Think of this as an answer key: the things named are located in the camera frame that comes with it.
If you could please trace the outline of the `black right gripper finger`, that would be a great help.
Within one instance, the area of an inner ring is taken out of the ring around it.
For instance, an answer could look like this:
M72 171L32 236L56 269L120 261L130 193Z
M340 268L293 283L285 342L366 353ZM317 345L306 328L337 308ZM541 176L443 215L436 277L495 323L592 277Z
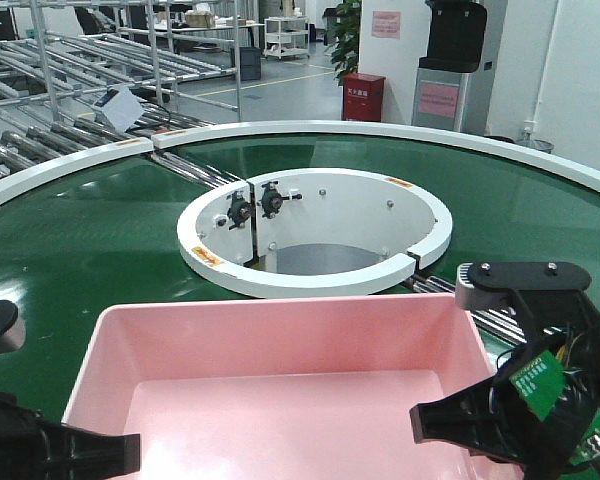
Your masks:
M510 460L504 411L487 378L443 399L418 403L409 410L416 443L442 441L463 447L471 455Z

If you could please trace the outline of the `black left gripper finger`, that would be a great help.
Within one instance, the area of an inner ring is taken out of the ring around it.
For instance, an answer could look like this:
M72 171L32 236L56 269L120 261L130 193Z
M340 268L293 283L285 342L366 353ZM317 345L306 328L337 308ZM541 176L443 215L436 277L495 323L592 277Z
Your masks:
M64 479L109 479L141 468L141 435L105 435L63 426L61 472Z

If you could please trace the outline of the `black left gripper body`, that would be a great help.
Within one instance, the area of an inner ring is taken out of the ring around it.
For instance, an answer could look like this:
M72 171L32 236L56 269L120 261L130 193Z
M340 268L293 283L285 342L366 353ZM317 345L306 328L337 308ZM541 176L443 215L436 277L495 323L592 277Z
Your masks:
M64 426L0 392L0 479L68 479Z

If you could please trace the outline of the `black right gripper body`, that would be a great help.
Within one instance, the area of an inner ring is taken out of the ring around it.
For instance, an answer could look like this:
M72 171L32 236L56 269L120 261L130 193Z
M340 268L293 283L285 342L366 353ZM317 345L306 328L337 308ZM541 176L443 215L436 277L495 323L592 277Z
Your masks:
M510 292L526 343L491 406L526 479L600 479L600 312L581 291Z

